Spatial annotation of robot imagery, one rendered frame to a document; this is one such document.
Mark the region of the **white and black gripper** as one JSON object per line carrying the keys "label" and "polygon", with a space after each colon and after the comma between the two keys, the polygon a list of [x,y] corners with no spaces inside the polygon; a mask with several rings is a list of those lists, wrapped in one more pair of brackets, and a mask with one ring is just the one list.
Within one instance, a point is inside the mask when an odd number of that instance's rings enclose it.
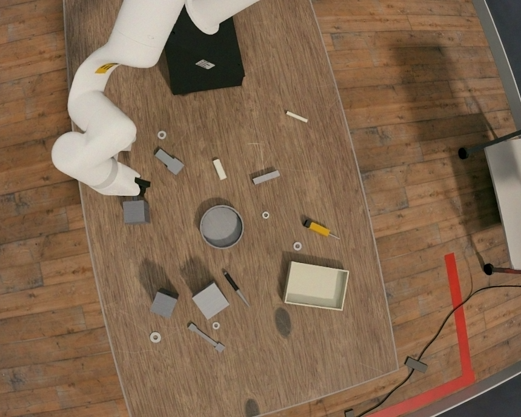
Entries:
{"label": "white and black gripper", "polygon": [[151,185],[150,181],[141,179],[141,175],[132,168],[118,163],[118,175],[114,182],[106,188],[96,189],[97,192],[103,195],[118,195],[118,196],[140,196],[144,197],[146,188]]}

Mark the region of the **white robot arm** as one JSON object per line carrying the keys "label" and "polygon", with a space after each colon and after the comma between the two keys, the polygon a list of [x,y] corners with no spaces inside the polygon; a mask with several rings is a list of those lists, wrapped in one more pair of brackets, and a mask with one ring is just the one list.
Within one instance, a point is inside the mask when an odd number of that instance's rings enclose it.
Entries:
{"label": "white robot arm", "polygon": [[219,23],[259,0],[124,0],[110,39],[76,72],[68,112],[85,133],[69,132],[54,144],[52,160],[61,172],[96,189],[118,175],[118,154],[131,151],[134,122],[105,95],[119,65],[150,68],[157,64],[185,4],[194,24],[212,35]]}

